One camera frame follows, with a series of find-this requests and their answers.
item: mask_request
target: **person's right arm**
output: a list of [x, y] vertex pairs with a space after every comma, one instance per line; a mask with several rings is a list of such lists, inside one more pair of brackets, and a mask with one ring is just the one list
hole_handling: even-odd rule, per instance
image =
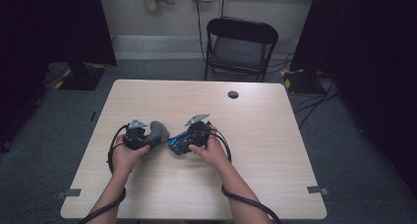
[[[190, 145], [189, 148], [199, 154], [208, 165], [217, 171], [224, 188], [228, 192], [260, 202], [233, 164], [227, 160], [220, 141], [216, 137], [210, 136], [208, 138], [207, 149], [195, 145]], [[271, 223], [268, 215], [257, 207], [233, 198], [228, 200], [233, 220], [236, 224]]]

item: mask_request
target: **person's left arm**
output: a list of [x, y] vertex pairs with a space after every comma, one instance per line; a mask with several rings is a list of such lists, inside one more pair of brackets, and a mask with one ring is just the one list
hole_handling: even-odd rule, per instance
[[[129, 179], [129, 174], [134, 169], [139, 159], [144, 154], [148, 153], [150, 149], [150, 146], [146, 145], [138, 150], [132, 150], [123, 144], [123, 137], [124, 135], [120, 135], [114, 144], [120, 145], [117, 145], [113, 150], [113, 174], [111, 179], [89, 213], [92, 213], [110, 202], [115, 201], [120, 195], [122, 195], [123, 189]], [[116, 223], [118, 211], [119, 205], [116, 205], [110, 210], [93, 218], [89, 224], [114, 224]]]

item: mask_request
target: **person's left hand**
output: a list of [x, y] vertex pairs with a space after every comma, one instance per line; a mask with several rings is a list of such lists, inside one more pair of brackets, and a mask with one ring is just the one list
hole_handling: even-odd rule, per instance
[[[113, 146], [123, 143], [124, 136], [125, 135], [120, 135], [117, 137]], [[124, 143], [117, 145], [113, 150], [113, 175], [129, 175], [139, 159], [147, 154], [149, 150], [150, 145], [145, 145], [137, 150], [128, 148]]]

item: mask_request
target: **forearm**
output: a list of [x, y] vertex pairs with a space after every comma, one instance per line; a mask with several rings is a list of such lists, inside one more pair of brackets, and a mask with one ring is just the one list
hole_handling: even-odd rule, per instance
[[[113, 175], [108, 182], [106, 188], [104, 189], [103, 193], [101, 194], [98, 201], [95, 203], [94, 207], [91, 209], [89, 213], [92, 213], [103, 206], [109, 204], [116, 200], [120, 195], [123, 193], [123, 189], [128, 181], [129, 174], [124, 175]], [[98, 215], [89, 224], [93, 223], [116, 223], [117, 219], [117, 212], [119, 210], [119, 205], [114, 206], [110, 210]]]
[[[216, 170], [228, 192], [259, 202], [258, 197], [231, 163], [225, 163]], [[270, 223], [268, 215], [257, 207], [233, 198], [229, 199], [229, 205], [233, 220], [237, 224]]]

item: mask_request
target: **table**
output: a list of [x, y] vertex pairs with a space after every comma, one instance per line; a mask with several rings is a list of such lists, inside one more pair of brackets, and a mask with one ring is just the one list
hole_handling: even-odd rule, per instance
[[[239, 97], [232, 99], [228, 92]], [[116, 81], [89, 141], [61, 215], [85, 217], [110, 179], [107, 152], [116, 131], [133, 118], [163, 123], [171, 136], [195, 114], [223, 133], [233, 164], [260, 201], [281, 219], [322, 219], [327, 211], [285, 89], [281, 84]], [[196, 154], [178, 156], [161, 144], [130, 175], [118, 218], [232, 219], [216, 172]]]

